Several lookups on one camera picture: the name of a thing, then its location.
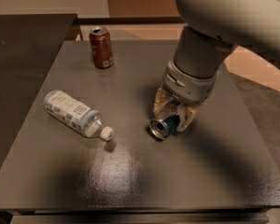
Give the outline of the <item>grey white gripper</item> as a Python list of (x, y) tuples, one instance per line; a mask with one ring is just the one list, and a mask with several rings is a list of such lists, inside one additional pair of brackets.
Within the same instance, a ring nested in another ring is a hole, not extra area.
[(169, 61), (162, 76), (162, 84), (155, 95), (153, 114), (157, 116), (174, 96), (180, 103), (184, 103), (178, 106), (179, 124), (176, 128), (178, 133), (184, 132), (202, 107), (186, 104), (203, 103), (211, 94), (216, 80), (217, 76), (200, 78), (187, 75), (173, 61)]

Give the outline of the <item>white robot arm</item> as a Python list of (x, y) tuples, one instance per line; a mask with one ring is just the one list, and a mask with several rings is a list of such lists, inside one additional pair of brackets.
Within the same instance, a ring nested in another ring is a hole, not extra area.
[(218, 68), (244, 47), (280, 69), (280, 0), (175, 0), (186, 23), (168, 62), (149, 129), (184, 132), (211, 94)]

